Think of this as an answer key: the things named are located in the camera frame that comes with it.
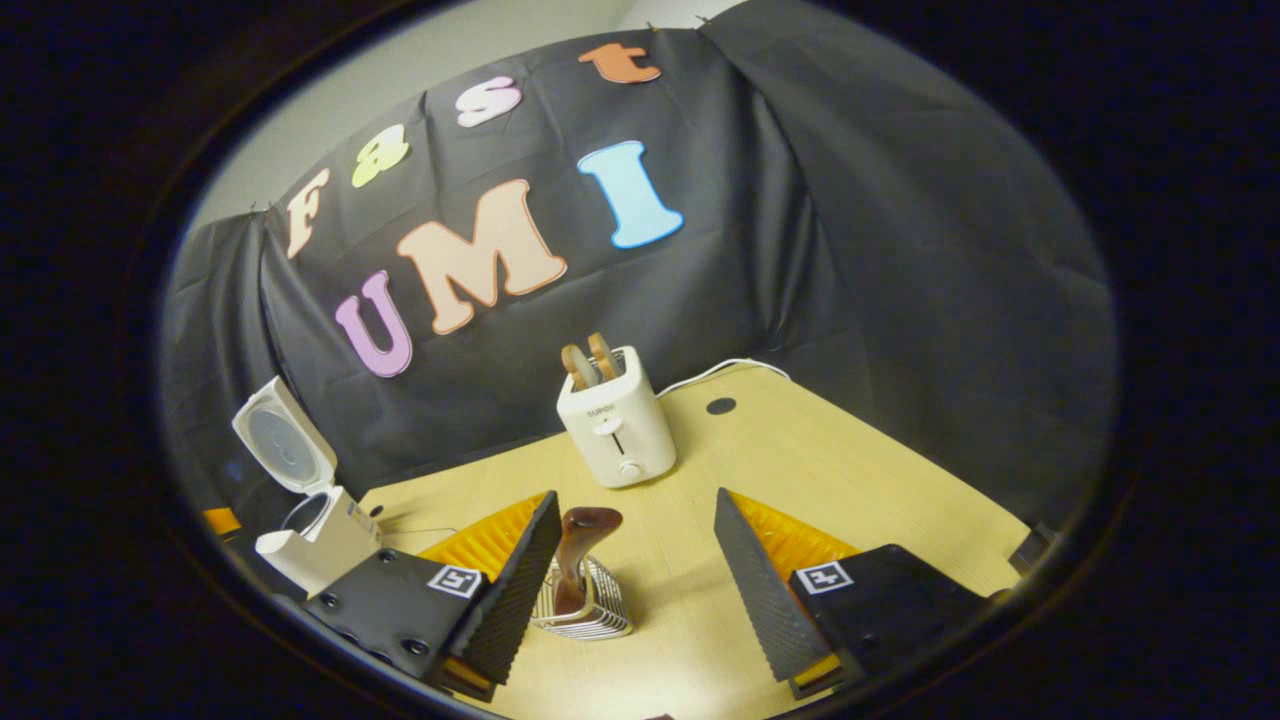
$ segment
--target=white wall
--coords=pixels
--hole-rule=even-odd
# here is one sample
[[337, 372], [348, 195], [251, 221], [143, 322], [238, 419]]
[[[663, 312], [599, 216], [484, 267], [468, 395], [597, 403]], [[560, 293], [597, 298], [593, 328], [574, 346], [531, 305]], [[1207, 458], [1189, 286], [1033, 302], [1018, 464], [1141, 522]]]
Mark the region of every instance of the white wall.
[[192, 225], [266, 208], [387, 108], [471, 68], [571, 37], [698, 27], [741, 0], [472, 0], [435, 10], [311, 82], [220, 169]]

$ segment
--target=white toaster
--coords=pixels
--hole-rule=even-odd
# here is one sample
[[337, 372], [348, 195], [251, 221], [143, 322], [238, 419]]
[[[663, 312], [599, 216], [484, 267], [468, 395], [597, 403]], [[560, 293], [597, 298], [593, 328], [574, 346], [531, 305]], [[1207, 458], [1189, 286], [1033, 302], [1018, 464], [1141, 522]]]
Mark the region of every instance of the white toaster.
[[635, 348], [617, 347], [612, 355], [618, 377], [575, 389], [566, 375], [556, 411], [595, 479], [620, 488], [669, 470], [676, 445]]

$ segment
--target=white cable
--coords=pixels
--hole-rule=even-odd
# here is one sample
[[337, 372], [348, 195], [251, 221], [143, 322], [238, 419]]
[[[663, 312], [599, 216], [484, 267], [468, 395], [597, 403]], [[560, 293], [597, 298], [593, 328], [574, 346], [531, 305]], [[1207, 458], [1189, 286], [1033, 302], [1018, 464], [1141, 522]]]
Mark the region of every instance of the white cable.
[[709, 370], [705, 370], [703, 373], [698, 373], [696, 375], [689, 378], [687, 380], [680, 380], [678, 383], [668, 386], [666, 389], [663, 389], [662, 392], [659, 392], [655, 397], [662, 397], [662, 396], [667, 395], [668, 392], [671, 392], [671, 391], [673, 391], [676, 388], [681, 388], [681, 387], [685, 387], [687, 384], [696, 383], [698, 380], [701, 380], [701, 379], [707, 378], [707, 375], [714, 373], [716, 370], [719, 370], [721, 368], [724, 368], [726, 365], [732, 365], [735, 363], [745, 363], [748, 365], [756, 365], [756, 366], [760, 366], [760, 368], [767, 368], [767, 369], [773, 370], [774, 373], [782, 375], [783, 378], [786, 378], [788, 380], [791, 379], [791, 375], [786, 374], [785, 370], [774, 368], [773, 365], [769, 365], [768, 363], [760, 363], [759, 360], [750, 360], [750, 359], [746, 359], [746, 357], [730, 357], [728, 360], [724, 360], [724, 361], [721, 361], [721, 363], [717, 363], [717, 364], [712, 365], [712, 368]]

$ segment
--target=purple letter u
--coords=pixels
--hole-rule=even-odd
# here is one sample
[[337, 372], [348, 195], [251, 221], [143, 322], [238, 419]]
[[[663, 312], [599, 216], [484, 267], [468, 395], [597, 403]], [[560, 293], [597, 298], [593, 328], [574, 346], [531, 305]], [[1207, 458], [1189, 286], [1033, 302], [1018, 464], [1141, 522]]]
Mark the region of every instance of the purple letter u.
[[408, 331], [404, 329], [404, 322], [401, 320], [399, 313], [396, 310], [396, 304], [392, 302], [390, 293], [387, 292], [387, 270], [378, 270], [369, 275], [365, 287], [361, 288], [365, 297], [372, 301], [378, 316], [383, 319], [387, 332], [392, 336], [392, 348], [387, 352], [378, 350], [374, 338], [369, 337], [369, 328], [360, 319], [360, 299], [355, 295], [343, 300], [334, 315], [338, 324], [347, 331], [347, 337], [351, 338], [351, 345], [355, 346], [360, 360], [375, 375], [383, 378], [403, 373], [413, 357], [413, 342], [408, 337]]

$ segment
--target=foam letter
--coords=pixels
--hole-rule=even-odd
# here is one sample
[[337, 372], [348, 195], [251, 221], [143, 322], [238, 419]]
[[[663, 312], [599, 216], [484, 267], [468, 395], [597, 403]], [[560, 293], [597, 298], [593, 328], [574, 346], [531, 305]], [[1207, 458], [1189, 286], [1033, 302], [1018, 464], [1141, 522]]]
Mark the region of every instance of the foam letter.
[[408, 155], [404, 126], [396, 124], [374, 136], [356, 155], [356, 172], [351, 174], [353, 187], [364, 187], [378, 173], [392, 168]]
[[307, 220], [320, 211], [320, 188], [329, 182], [329, 168], [316, 173], [311, 182], [302, 186], [302, 190], [289, 200], [289, 249], [288, 258], [293, 258], [302, 250], [302, 246], [311, 240], [311, 225]]
[[644, 143], [627, 140], [596, 150], [577, 161], [579, 172], [595, 176], [604, 191], [618, 229], [613, 245], [636, 247], [667, 237], [685, 223], [684, 215], [667, 209], [640, 164]]
[[366, 368], [375, 375], [390, 378], [398, 375], [408, 368], [408, 361], [413, 359], [413, 341], [408, 337], [404, 322], [401, 320], [396, 304], [392, 302], [390, 293], [387, 292], [387, 270], [378, 270], [369, 275], [361, 292], [372, 301], [378, 316], [387, 325], [387, 332], [392, 336], [392, 348], [387, 352], [378, 350], [374, 338], [369, 337], [369, 328], [360, 319], [360, 300], [352, 295], [342, 301], [334, 318], [342, 329], [347, 331], [351, 345], [356, 348], [356, 355]]
[[529, 183], [513, 179], [481, 195], [472, 242], [435, 220], [399, 241], [398, 252], [417, 265], [435, 307], [431, 328], [436, 333], [448, 334], [475, 316], [471, 304], [454, 295], [451, 281], [488, 307], [498, 302], [499, 258], [507, 268], [504, 288], [509, 295], [532, 292], [564, 274], [564, 259], [550, 254], [529, 215], [527, 193]]
[[644, 58], [644, 47], [623, 47], [620, 42], [602, 45], [581, 55], [579, 63], [595, 63], [600, 77], [609, 82], [649, 82], [662, 74], [658, 68], [637, 68], [631, 58]]
[[520, 90], [511, 87], [515, 82], [509, 77], [498, 76], [458, 95], [458, 101], [453, 104], [462, 113], [458, 115], [458, 124], [474, 128], [485, 120], [509, 113], [521, 99]]

